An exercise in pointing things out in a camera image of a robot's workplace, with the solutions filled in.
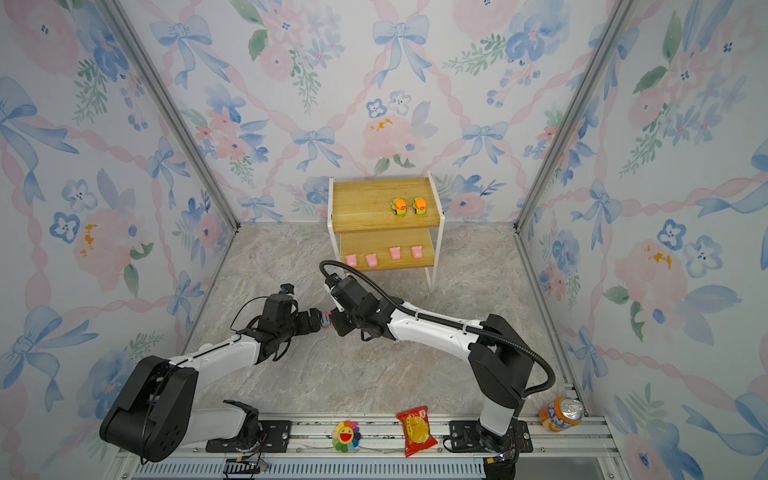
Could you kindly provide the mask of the green orange mixer toy truck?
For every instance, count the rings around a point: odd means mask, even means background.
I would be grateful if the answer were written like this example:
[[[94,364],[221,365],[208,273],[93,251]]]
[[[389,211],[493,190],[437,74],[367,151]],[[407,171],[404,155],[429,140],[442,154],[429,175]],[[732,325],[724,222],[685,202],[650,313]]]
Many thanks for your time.
[[[395,215],[402,216],[407,213],[407,203],[402,198],[395,198],[391,202],[391,208]]]

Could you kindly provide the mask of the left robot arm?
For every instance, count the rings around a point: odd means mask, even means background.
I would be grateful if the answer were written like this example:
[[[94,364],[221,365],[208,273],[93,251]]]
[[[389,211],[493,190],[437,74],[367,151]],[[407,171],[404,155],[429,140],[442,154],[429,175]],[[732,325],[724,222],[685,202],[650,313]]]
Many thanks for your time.
[[[225,341],[172,358],[150,355],[133,369],[102,420],[102,441],[157,463],[179,447],[220,442],[252,452],[264,442],[257,408],[227,400],[219,408],[198,408],[208,386],[247,367],[278,361],[291,340],[320,331],[323,314],[300,310],[290,293],[263,300],[263,310]]]

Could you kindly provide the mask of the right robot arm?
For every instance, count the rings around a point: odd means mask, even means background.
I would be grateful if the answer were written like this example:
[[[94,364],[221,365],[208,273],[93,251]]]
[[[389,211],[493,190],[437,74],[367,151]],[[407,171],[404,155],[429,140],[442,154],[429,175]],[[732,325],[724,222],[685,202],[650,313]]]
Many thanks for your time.
[[[327,275],[325,286],[336,305],[331,323],[339,335],[358,330],[363,341],[413,342],[469,365],[484,396],[476,423],[477,442],[488,451],[513,449],[526,400],[555,384],[552,366],[501,316],[490,314],[484,320],[439,316],[390,297],[380,288],[370,292],[352,275]]]

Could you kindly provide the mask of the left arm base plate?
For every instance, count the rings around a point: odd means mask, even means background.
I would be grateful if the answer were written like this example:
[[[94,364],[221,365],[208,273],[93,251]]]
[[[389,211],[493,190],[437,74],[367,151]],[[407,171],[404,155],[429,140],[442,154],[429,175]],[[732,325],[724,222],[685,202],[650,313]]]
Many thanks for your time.
[[[206,443],[207,453],[286,453],[291,438],[289,420],[260,420],[256,435],[247,440],[214,439]]]

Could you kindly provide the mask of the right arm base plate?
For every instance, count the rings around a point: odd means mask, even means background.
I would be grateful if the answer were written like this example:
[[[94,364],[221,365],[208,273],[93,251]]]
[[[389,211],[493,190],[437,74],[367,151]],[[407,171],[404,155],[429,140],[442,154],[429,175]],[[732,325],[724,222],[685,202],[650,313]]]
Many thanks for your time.
[[[450,449],[454,453],[513,454],[516,448],[519,448],[520,453],[532,453],[534,449],[528,425],[524,421],[511,423],[504,435],[497,435],[482,427],[478,420],[452,420],[448,426],[449,434],[445,439],[451,442]]]

